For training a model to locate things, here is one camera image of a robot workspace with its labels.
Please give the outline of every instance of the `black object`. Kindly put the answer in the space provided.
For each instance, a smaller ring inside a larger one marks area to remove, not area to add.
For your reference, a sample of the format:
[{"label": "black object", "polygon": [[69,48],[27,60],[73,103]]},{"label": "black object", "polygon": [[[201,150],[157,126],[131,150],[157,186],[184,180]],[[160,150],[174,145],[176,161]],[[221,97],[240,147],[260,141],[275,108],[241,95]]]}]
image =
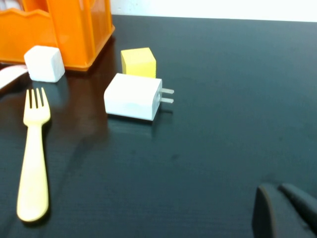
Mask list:
[{"label": "black object", "polygon": [[[288,197],[271,184],[258,187],[252,220],[254,237],[316,238],[309,226],[314,214],[310,208],[314,207],[307,205],[313,204],[313,198],[290,184],[281,185],[280,190],[287,193]],[[300,213],[288,198],[301,204],[297,206]]]},{"label": "black object", "polygon": [[292,184],[282,184],[279,190],[285,194],[297,212],[317,234],[317,200]]}]

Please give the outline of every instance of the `metal prong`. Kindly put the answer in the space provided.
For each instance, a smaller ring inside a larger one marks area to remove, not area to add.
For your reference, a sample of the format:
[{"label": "metal prong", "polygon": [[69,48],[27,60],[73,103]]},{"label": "metal prong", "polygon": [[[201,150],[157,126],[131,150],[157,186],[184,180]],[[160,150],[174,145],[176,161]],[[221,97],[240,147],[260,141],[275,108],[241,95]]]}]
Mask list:
[{"label": "metal prong", "polygon": [[41,108],[43,106],[43,104],[42,104],[39,88],[36,88],[36,97],[37,97],[37,101],[38,101],[38,108]]},{"label": "metal prong", "polygon": [[32,99],[32,108],[36,108],[36,100],[35,100],[34,89],[31,90],[31,99]]},{"label": "metal prong", "polygon": [[173,94],[174,90],[173,89],[167,89],[167,88],[161,88],[160,92],[161,93]]},{"label": "metal prong", "polygon": [[43,107],[48,107],[49,102],[48,102],[48,98],[46,97],[44,88],[42,88],[42,98],[43,98]]},{"label": "metal prong", "polygon": [[171,98],[161,98],[161,99],[160,99],[160,102],[161,102],[161,103],[173,103],[173,102],[174,102],[174,99],[171,99]]},{"label": "metal prong", "polygon": [[26,97],[25,97],[25,107],[24,110],[30,109],[30,91],[26,90]]}]

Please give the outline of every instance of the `white cube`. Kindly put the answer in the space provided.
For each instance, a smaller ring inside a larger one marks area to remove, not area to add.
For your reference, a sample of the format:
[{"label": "white cube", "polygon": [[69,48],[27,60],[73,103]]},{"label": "white cube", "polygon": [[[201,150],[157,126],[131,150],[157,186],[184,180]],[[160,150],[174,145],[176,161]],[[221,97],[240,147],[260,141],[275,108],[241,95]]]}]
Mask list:
[{"label": "white cube", "polygon": [[34,81],[56,83],[65,74],[59,48],[34,46],[24,55],[24,60]]}]

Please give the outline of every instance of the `white wall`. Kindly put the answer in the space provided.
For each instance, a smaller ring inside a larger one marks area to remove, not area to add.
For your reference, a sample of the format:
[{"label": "white wall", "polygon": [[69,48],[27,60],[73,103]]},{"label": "white wall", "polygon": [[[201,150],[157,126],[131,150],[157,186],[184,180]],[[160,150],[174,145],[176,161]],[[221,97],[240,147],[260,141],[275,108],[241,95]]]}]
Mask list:
[{"label": "white wall", "polygon": [[317,0],[111,0],[118,15],[317,22]]}]

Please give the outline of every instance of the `white paper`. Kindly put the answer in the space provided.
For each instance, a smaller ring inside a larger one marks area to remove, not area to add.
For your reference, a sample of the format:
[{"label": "white paper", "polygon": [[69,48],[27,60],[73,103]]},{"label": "white paper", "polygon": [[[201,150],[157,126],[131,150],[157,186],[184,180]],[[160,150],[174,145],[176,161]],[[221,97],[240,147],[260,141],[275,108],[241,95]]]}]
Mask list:
[{"label": "white paper", "polygon": [[0,70],[0,89],[28,71],[26,65],[14,65]]}]

